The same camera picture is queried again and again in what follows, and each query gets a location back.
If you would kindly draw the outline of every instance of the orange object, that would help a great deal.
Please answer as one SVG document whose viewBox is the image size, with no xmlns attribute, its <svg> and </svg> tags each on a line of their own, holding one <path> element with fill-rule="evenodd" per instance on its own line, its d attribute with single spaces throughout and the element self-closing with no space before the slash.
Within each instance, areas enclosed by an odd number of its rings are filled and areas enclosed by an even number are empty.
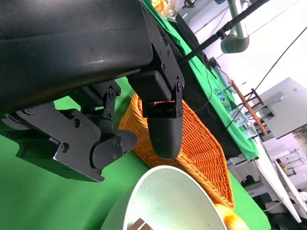
<svg viewBox="0 0 307 230">
<path fill-rule="evenodd" d="M 168 2 L 168 0 L 152 0 L 152 5 L 161 16 L 165 17 L 168 11 Z"/>
<path fill-rule="evenodd" d="M 222 147 L 183 101 L 183 138 L 179 156 L 163 160 L 154 153 L 150 143 L 146 118 L 142 116 L 142 102 L 137 94 L 119 124 L 119 129 L 131 130 L 138 136 L 133 151 L 151 168 L 171 165 L 192 176 L 214 203 L 235 208 L 226 159 Z"/>
<path fill-rule="evenodd" d="M 230 208 L 220 204 L 215 204 L 215 207 L 228 230 L 249 230 L 247 224 Z"/>
<path fill-rule="evenodd" d="M 258 124 L 259 128 L 261 129 L 261 131 L 267 135 L 268 131 L 266 130 L 266 128 L 264 127 L 264 125 L 262 124 L 262 122 L 259 120 L 259 118 L 257 117 L 257 115 L 255 114 L 253 108 L 248 104 L 248 102 L 251 100 L 249 99 L 248 101 L 245 99 L 246 96 L 244 96 L 241 91 L 239 90 L 239 88 L 237 87 L 237 85 L 235 84 L 235 82 L 233 80 L 231 80 L 231 85 L 233 86 L 233 88 L 236 90 L 237 94 L 239 95 L 241 101 L 245 104 L 244 106 L 248 109 L 250 115 L 254 118 L 254 120 L 256 121 L 256 123 Z"/>
</svg>

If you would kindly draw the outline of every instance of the white bowl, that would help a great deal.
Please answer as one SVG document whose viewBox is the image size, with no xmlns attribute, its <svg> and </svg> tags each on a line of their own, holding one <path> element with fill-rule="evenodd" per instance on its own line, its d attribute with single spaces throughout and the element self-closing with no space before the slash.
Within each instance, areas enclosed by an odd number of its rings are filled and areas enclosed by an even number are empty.
<svg viewBox="0 0 307 230">
<path fill-rule="evenodd" d="M 101 230 L 127 230 L 139 218 L 154 230 L 226 230 L 206 192 L 171 166 L 145 173 L 112 207 Z"/>
</svg>

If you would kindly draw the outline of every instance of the bowl rim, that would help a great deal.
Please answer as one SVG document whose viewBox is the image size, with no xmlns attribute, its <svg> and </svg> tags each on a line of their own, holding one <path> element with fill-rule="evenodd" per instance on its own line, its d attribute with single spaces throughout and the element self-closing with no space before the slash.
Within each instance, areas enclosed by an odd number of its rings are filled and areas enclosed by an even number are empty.
<svg viewBox="0 0 307 230">
<path fill-rule="evenodd" d="M 214 208 L 218 218 L 220 219 L 222 225 L 224 226 L 224 229 L 227 230 L 226 225 L 224 223 L 224 221 L 222 220 L 221 216 L 218 214 L 218 211 L 214 205 L 214 203 L 212 202 L 212 200 L 210 199 L 210 197 L 208 196 L 208 194 L 205 192 L 205 190 L 197 183 L 197 181 L 195 181 L 189 174 L 187 174 L 186 172 L 184 172 L 183 170 L 173 167 L 173 166 L 169 166 L 169 165 L 160 165 L 160 166 L 156 166 L 154 168 L 151 168 L 150 170 L 148 170 L 136 183 L 135 187 L 133 188 L 133 191 L 131 192 L 131 195 L 129 197 L 129 201 L 128 201 L 128 205 L 126 208 L 126 213 L 125 213 L 125 218 L 124 218 L 124 223 L 123 223 L 123 230 L 127 230 L 128 229 L 128 220 L 126 219 L 126 214 L 127 211 L 130 209 L 131 205 L 132 205 L 132 199 L 136 196 L 141 184 L 144 182 L 144 180 L 152 173 L 154 173 L 155 171 L 158 170 L 162 170 L 162 169 L 171 169 L 174 171 L 177 171 L 179 173 L 184 174 L 186 177 L 188 177 L 191 181 L 194 182 L 194 184 L 196 184 L 196 186 L 204 193 L 204 195 L 206 196 L 206 198 L 209 200 L 210 204 L 212 205 L 212 207 Z"/>
</svg>

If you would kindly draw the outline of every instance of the gray pipe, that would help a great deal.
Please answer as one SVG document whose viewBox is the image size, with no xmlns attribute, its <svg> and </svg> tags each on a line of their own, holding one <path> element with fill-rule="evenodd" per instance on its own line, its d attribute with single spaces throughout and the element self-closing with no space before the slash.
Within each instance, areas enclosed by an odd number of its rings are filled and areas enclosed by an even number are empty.
<svg viewBox="0 0 307 230">
<path fill-rule="evenodd" d="M 226 1 L 226 0 L 214 0 L 217 4 L 222 4 L 222 3 L 224 3 L 224 1 Z"/>
<path fill-rule="evenodd" d="M 242 12 L 240 0 L 227 0 L 231 16 L 234 18 Z M 247 49 L 249 45 L 249 36 L 245 23 L 241 21 L 235 26 L 236 35 L 229 34 L 221 41 L 221 49 L 226 54 L 240 53 Z"/>
<path fill-rule="evenodd" d="M 240 53 L 247 49 L 249 37 L 238 39 L 237 35 L 229 34 L 221 41 L 221 49 L 225 54 Z"/>
</svg>

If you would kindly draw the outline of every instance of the table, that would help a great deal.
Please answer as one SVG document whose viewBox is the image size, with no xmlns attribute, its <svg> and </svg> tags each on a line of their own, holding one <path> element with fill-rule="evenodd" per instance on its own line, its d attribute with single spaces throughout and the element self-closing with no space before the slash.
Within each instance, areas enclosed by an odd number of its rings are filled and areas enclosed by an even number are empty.
<svg viewBox="0 0 307 230">
<path fill-rule="evenodd" d="M 291 215 L 296 219 L 298 223 L 302 222 L 296 209 L 294 208 L 287 191 L 285 190 L 282 182 L 278 178 L 278 175 L 269 159 L 265 148 L 262 146 L 262 143 L 259 138 L 255 138 L 255 141 L 259 149 L 259 158 L 255 160 L 256 166 L 262 176 L 262 181 L 265 183 L 265 186 L 270 188 L 273 191 L 274 197 L 279 201 L 282 201 L 283 204 L 287 207 Z"/>
<path fill-rule="evenodd" d="M 290 198 L 292 198 L 296 204 L 301 206 L 302 210 L 305 212 L 305 215 L 306 215 L 307 214 L 306 203 L 303 201 L 303 199 L 300 196 L 298 190 L 296 189 L 294 184 L 291 182 L 291 180 L 289 179 L 287 174 L 283 171 L 283 169 L 281 168 L 279 163 L 277 163 L 277 161 L 275 159 L 273 161 L 274 161 L 275 167 L 277 169 L 278 176 L 281 179 L 284 187 L 287 189 L 287 192 L 288 192 Z"/>
<path fill-rule="evenodd" d="M 126 78 L 117 80 L 116 120 L 127 110 L 133 94 Z M 70 98 L 55 101 L 57 109 L 79 108 Z M 17 157 L 18 145 L 0 136 L 0 229 L 99 230 L 118 198 L 148 167 L 133 153 L 107 166 L 101 184 L 67 180 Z M 231 175 L 235 212 L 250 230 L 270 230 L 265 214 Z"/>
</svg>

